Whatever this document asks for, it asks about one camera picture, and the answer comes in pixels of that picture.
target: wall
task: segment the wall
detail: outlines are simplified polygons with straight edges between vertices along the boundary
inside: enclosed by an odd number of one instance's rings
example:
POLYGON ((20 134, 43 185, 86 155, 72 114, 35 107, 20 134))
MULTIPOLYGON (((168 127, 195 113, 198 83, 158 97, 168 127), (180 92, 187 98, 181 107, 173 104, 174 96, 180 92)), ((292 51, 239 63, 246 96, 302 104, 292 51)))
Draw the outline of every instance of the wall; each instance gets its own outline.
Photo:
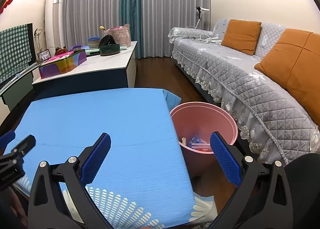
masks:
POLYGON ((313 0, 211 0, 211 29, 218 19, 225 18, 320 33, 320 11, 313 0))
MULTIPOLYGON (((13 0, 0 15, 0 31, 27 23, 33 23, 33 30, 44 29, 44 5, 45 0, 13 0)), ((44 35, 40 41, 45 49, 44 35)), ((4 105, 0 98, 0 124, 8 114, 8 106, 4 105)))

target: white marble tabletop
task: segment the white marble tabletop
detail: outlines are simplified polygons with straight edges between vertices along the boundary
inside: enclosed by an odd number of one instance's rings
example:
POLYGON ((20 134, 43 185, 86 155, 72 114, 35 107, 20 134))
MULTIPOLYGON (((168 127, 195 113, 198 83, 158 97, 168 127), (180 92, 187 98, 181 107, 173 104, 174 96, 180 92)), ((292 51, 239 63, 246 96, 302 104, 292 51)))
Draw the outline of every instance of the white marble tabletop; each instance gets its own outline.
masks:
POLYGON ((137 41, 132 41, 131 46, 127 50, 121 50, 119 54, 115 54, 112 56, 97 55, 97 56, 87 57, 87 61, 83 62, 80 66, 77 66, 75 69, 71 70, 68 73, 47 77, 43 79, 38 78, 32 84, 37 84, 37 83, 45 82, 48 80, 72 76, 72 75, 79 75, 83 73, 126 68, 131 59, 131 56, 133 54, 133 51, 136 45, 137 45, 137 41))

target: sofa backrest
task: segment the sofa backrest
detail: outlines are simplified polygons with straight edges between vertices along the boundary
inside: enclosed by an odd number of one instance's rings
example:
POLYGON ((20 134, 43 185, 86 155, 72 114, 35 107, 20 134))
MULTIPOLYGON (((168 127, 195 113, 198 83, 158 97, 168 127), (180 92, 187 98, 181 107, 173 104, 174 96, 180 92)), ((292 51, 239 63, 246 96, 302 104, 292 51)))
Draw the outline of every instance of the sofa backrest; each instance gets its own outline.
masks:
MULTIPOLYGON (((213 34, 215 37, 223 40, 224 34, 227 31, 229 21, 229 19, 217 21, 213 29, 213 34)), ((278 42, 285 29, 286 27, 278 24, 262 22, 261 31, 254 55, 263 58, 266 54, 268 54, 272 47, 278 42)))

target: white standing air conditioner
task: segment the white standing air conditioner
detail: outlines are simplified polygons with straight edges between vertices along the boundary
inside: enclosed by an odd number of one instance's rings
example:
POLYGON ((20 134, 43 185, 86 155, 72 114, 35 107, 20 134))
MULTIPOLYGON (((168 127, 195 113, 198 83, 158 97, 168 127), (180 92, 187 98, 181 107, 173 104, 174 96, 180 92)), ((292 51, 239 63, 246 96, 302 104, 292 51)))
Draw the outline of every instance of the white standing air conditioner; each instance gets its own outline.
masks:
POLYGON ((63 0, 46 0, 45 2, 45 37, 50 55, 54 56, 56 47, 65 44, 64 26, 62 23, 63 0))

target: trash can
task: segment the trash can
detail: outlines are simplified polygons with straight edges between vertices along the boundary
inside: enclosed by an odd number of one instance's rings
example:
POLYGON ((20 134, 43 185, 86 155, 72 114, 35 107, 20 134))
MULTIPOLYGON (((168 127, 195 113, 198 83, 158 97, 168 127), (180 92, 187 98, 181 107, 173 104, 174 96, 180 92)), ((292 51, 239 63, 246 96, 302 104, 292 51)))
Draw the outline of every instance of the trash can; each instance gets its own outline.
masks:
POLYGON ((218 131, 225 141, 233 145, 238 136, 238 128, 234 119, 223 109, 209 103, 191 102, 180 104, 171 112, 172 121, 180 141, 190 178, 201 176, 216 158, 213 152, 201 152, 181 143, 187 142, 194 135, 210 143, 210 136, 218 131))

